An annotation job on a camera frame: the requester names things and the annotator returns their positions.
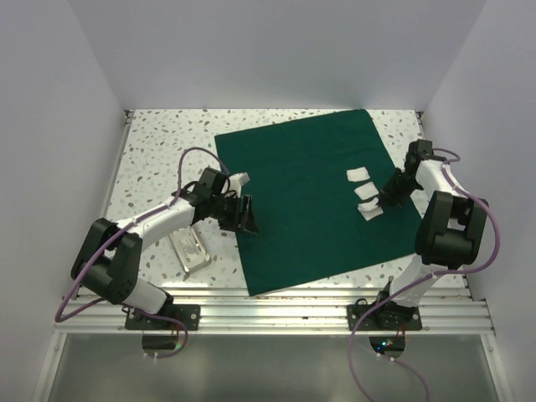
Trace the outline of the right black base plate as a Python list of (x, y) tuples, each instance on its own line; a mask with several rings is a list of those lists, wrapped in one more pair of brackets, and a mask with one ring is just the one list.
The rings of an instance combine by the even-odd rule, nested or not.
[(389, 301), (375, 308), (388, 296), (389, 291), (384, 288), (372, 303), (361, 297), (354, 304), (347, 305), (348, 328), (353, 330), (362, 317), (358, 331), (419, 331), (423, 328), (418, 307), (401, 307)]

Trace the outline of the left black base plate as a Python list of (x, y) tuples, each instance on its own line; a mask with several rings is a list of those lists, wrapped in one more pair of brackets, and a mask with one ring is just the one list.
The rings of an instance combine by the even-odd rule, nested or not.
[(133, 307), (123, 307), (121, 311), (126, 314), (125, 329), (133, 331), (171, 331), (179, 329), (177, 322), (188, 331), (197, 331), (201, 318), (201, 307), (194, 304), (166, 305), (155, 317)]

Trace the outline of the green surgical cloth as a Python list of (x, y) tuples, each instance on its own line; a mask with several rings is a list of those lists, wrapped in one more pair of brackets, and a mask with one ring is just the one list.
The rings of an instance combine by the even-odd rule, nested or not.
[(347, 172), (366, 168), (375, 185), (394, 171), (365, 110), (340, 111), (215, 137), (244, 191), (258, 234), (238, 234), (252, 296), (327, 279), (415, 251), (421, 217), (412, 202), (366, 220)]

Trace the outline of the white gauze pad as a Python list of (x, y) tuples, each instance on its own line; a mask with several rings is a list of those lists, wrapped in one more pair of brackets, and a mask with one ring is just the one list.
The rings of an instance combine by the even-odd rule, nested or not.
[(366, 167), (357, 167), (346, 171), (349, 182), (358, 183), (370, 179), (369, 172)]
[(361, 200), (368, 200), (376, 197), (379, 194), (379, 191), (373, 182), (367, 182), (355, 188), (354, 192), (359, 196)]
[(358, 210), (360, 212), (370, 212), (376, 209), (379, 206), (379, 201), (377, 198), (373, 198), (367, 202), (358, 204)]
[(366, 221), (370, 221), (371, 219), (374, 219), (374, 218), (379, 217), (380, 215), (382, 215), (384, 213), (384, 211), (380, 207), (377, 207), (375, 209), (371, 209), (371, 210), (368, 210), (368, 211), (360, 210), (359, 213), (363, 216), (363, 218)]

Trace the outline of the steel instrument tray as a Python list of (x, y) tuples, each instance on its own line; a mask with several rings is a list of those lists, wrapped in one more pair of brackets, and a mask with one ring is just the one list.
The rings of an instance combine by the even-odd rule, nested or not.
[(210, 254), (195, 227), (176, 230), (168, 238), (187, 275), (200, 271), (210, 264), (212, 260)]

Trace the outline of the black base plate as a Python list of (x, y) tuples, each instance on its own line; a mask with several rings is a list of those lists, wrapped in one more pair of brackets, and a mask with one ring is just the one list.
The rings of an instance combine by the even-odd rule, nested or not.
[(418, 307), (401, 307), (389, 301), (375, 308), (388, 296), (389, 291), (384, 288), (372, 303), (361, 297), (354, 304), (347, 305), (348, 328), (353, 330), (362, 317), (358, 331), (419, 331), (423, 328)]
[(171, 331), (179, 329), (177, 322), (188, 331), (197, 331), (201, 318), (201, 307), (194, 304), (166, 305), (155, 317), (133, 307), (123, 307), (121, 311), (126, 314), (125, 329), (133, 331)]

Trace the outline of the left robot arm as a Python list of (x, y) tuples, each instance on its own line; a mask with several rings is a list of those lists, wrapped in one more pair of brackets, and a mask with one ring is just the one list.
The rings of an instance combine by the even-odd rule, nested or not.
[(252, 197), (241, 192), (249, 180), (247, 173), (229, 175), (207, 167), (199, 180), (188, 183), (154, 209), (116, 222), (96, 220), (71, 269), (74, 285), (93, 291), (112, 305), (140, 312), (155, 328), (168, 327), (178, 318), (173, 298), (140, 278), (142, 252), (205, 219), (215, 219), (223, 231), (258, 233)]

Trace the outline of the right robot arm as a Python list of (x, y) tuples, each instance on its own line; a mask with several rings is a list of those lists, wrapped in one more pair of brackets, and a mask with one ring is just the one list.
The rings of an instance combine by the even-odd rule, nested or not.
[(435, 154), (432, 142), (409, 145), (404, 167), (397, 168), (379, 191), (381, 207), (401, 206), (420, 190), (428, 199), (415, 237), (415, 256), (407, 268), (377, 295), (371, 313), (381, 328), (395, 329), (411, 321), (421, 298), (440, 279), (442, 272), (472, 264), (482, 242), (486, 203), (463, 193), (445, 157)]

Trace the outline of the aluminium rail frame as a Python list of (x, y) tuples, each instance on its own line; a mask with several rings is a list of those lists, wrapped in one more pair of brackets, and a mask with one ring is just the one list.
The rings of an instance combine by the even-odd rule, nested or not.
[[(127, 112), (126, 138), (104, 215), (120, 219), (151, 209), (176, 188), (177, 164), (184, 148), (215, 148), (214, 136), (258, 126), (327, 114), (329, 110), (182, 109)], [(379, 138), (395, 166), (401, 166), (410, 141), (422, 137), (412, 110), (369, 111)], [(329, 276), (266, 295), (249, 296), (235, 234), (220, 232), (213, 221), (198, 232), (212, 262), (186, 274), (168, 238), (142, 254), (143, 279), (162, 286), (177, 304), (201, 307), (200, 333), (343, 334), (346, 305), (371, 302), (388, 278), (399, 276), (411, 256)], [(491, 334), (487, 304), (473, 298), (463, 276), (444, 277), (426, 293), (420, 307), (423, 330), (415, 334)], [(59, 324), (63, 332), (118, 332), (125, 329), (120, 307), (104, 302)]]

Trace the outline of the white suture packet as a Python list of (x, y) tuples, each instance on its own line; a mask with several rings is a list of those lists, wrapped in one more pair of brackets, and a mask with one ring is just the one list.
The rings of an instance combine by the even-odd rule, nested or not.
[(178, 257), (187, 262), (202, 260), (205, 256), (204, 248), (190, 233), (174, 234), (172, 243)]

